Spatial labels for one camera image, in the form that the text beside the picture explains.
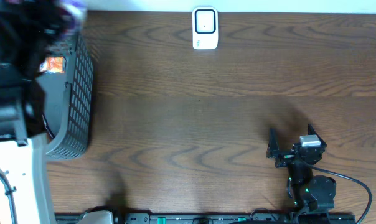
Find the orange snack packet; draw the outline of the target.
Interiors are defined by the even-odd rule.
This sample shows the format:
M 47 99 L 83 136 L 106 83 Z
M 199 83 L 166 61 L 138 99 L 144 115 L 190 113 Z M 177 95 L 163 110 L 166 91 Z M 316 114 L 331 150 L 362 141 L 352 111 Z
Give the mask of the orange snack packet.
M 64 57 L 47 57 L 39 67 L 39 72 L 65 73 L 66 59 Z

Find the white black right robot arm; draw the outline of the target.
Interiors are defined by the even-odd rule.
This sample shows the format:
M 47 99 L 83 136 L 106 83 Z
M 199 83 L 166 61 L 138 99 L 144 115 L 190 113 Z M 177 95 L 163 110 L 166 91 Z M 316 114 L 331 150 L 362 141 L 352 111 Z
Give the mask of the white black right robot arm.
M 288 169 L 288 197 L 294 200 L 296 210 L 290 219 L 298 223 L 305 215 L 327 215 L 334 208 L 336 181 L 324 175 L 313 175 L 313 165 L 322 159 L 327 144 L 309 124 L 307 135 L 300 136 L 290 150 L 282 150 L 276 131 L 270 129 L 267 158 L 275 159 L 276 168 Z

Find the purple pink tissue pack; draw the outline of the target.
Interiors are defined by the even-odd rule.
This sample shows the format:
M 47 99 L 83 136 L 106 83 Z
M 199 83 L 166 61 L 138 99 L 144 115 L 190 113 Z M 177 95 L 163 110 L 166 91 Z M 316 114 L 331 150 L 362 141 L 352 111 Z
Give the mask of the purple pink tissue pack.
M 65 36 L 72 36 L 83 29 L 87 18 L 87 4 L 85 0 L 58 0 L 62 19 L 66 22 L 63 32 Z

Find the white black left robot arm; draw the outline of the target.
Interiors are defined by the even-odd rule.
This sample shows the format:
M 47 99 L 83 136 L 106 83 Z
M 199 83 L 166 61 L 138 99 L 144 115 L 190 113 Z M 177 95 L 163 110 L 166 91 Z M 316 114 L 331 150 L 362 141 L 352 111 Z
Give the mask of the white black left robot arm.
M 55 223 L 44 91 L 49 46 L 77 33 L 83 1 L 0 1 L 0 222 Z

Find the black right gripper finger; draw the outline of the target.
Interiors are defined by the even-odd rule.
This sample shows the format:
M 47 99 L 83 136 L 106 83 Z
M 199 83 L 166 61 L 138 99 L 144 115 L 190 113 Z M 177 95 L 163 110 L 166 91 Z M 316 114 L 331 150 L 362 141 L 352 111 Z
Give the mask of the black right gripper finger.
M 271 128 L 269 132 L 269 141 L 268 141 L 268 147 L 266 151 L 266 157 L 267 158 L 275 158 L 280 153 L 280 147 L 278 145 L 277 135 L 276 131 Z
M 315 129 L 313 128 L 313 126 L 311 124 L 307 125 L 307 131 L 308 131 L 308 135 L 318 136 L 318 133 L 315 131 Z

